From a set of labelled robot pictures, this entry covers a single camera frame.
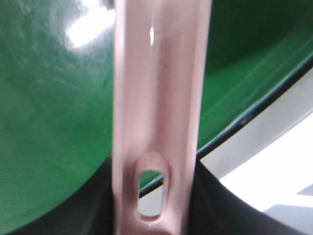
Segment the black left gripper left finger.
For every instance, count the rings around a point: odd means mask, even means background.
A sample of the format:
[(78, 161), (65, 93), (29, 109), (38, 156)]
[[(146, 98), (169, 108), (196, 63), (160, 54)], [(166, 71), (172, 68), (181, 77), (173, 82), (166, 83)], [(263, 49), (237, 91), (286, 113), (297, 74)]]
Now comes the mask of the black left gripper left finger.
[(13, 235), (112, 235), (112, 156), (71, 197)]

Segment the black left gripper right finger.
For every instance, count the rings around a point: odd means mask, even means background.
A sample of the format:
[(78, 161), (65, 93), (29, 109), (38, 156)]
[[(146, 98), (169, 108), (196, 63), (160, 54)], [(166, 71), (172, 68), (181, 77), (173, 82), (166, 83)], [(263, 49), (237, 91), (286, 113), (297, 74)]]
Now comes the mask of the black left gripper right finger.
[(188, 216), (190, 235), (300, 235), (230, 192), (197, 161)]

